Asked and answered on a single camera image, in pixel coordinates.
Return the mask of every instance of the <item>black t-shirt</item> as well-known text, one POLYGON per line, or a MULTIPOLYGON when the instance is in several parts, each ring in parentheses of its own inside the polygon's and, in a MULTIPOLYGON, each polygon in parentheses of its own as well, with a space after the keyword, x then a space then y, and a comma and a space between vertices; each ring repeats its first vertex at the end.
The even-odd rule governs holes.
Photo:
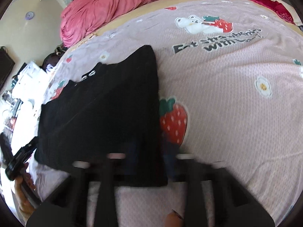
POLYGON ((70 172, 74 161, 99 162, 122 152, 135 165, 129 185, 165 184, 158 90, 151 46, 117 64, 98 63, 42 106, 35 159, 70 172))

